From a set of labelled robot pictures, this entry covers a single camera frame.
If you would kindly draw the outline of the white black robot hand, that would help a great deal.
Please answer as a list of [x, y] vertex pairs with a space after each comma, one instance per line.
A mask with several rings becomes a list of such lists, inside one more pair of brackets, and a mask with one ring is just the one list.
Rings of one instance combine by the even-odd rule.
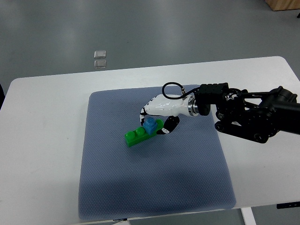
[[179, 95], [171, 95], [170, 98], [166, 98], [159, 94], [141, 109], [140, 122], [142, 125], [147, 115], [165, 116], [167, 120], [164, 122], [163, 128], [157, 131], [158, 135], [165, 135], [177, 127], [180, 122], [180, 114], [188, 117], [199, 115], [194, 95], [187, 95], [183, 98], [180, 98]]

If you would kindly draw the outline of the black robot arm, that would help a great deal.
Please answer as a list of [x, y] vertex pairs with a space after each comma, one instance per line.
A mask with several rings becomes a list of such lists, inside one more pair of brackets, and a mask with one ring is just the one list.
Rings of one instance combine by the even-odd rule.
[[279, 131], [300, 133], [300, 104], [297, 94], [282, 86], [269, 92], [229, 88], [227, 83], [202, 84], [193, 89], [200, 115], [215, 105], [215, 129], [253, 142], [266, 143]]

